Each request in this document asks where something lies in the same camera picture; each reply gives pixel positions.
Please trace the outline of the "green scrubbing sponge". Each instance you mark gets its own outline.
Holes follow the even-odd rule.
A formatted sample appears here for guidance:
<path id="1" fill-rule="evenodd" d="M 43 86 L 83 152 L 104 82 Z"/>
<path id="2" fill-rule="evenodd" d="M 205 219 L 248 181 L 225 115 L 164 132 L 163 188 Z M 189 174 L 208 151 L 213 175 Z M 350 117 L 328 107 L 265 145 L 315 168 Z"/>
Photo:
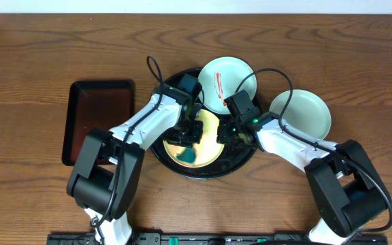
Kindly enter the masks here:
<path id="1" fill-rule="evenodd" d="M 176 158 L 183 163 L 193 165 L 197 154 L 194 148 L 186 147 L 181 153 L 177 154 Z"/>

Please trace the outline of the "yellow plate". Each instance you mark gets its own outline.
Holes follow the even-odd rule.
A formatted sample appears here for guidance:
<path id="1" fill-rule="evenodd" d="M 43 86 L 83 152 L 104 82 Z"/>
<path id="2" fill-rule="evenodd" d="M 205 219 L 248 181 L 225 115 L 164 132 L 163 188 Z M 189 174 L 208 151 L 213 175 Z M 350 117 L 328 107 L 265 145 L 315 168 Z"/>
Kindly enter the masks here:
<path id="1" fill-rule="evenodd" d="M 219 125 L 219 118 L 208 110 L 202 109 L 197 120 L 203 122 L 203 135 L 199 144 L 193 144 L 190 148 L 194 148 L 197 154 L 196 161 L 193 165 L 183 163 L 177 160 L 177 154 L 181 153 L 186 147 L 175 146 L 163 142 L 166 153 L 177 164 L 187 168 L 200 168 L 213 163 L 223 151 L 224 145 L 216 141 L 217 128 Z"/>

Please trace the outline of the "mint green plate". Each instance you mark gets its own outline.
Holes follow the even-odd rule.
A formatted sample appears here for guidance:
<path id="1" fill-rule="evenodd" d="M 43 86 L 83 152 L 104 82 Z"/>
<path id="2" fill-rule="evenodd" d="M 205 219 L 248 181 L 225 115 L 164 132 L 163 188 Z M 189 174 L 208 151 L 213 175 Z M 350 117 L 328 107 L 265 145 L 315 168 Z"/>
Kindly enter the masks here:
<path id="1" fill-rule="evenodd" d="M 224 56 L 210 61 L 198 75 L 204 94 L 203 105 L 216 114 L 230 114 L 225 99 L 233 95 L 241 81 L 253 72 L 245 61 Z"/>
<path id="2" fill-rule="evenodd" d="M 320 140 L 325 139 L 331 128 L 331 113 L 326 103 L 314 93 L 301 89 L 293 90 L 282 118 Z"/>

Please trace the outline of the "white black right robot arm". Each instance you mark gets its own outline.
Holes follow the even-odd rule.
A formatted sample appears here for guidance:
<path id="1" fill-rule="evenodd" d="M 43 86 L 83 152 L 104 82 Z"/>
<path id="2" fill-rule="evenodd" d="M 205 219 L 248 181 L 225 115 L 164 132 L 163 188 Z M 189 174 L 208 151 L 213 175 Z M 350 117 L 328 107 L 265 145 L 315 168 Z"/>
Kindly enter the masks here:
<path id="1" fill-rule="evenodd" d="M 308 234 L 312 242 L 347 244 L 392 226 L 391 196 L 358 142 L 318 140 L 273 112 L 222 119 L 217 132 L 219 143 L 260 148 L 306 174 L 321 215 Z"/>

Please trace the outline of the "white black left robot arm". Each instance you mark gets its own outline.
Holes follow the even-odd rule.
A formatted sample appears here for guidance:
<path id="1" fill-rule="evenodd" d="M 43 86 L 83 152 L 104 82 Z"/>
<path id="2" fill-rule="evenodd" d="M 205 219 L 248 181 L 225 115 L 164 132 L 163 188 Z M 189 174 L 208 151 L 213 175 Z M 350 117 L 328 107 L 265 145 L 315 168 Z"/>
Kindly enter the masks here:
<path id="1" fill-rule="evenodd" d="M 202 123 L 195 102 L 202 86 L 162 84 L 150 101 L 123 124 L 93 129 L 85 137 L 67 184 L 67 194 L 91 218 L 99 244 L 126 244 L 132 234 L 127 210 L 133 201 L 145 151 L 158 139 L 198 143 Z"/>

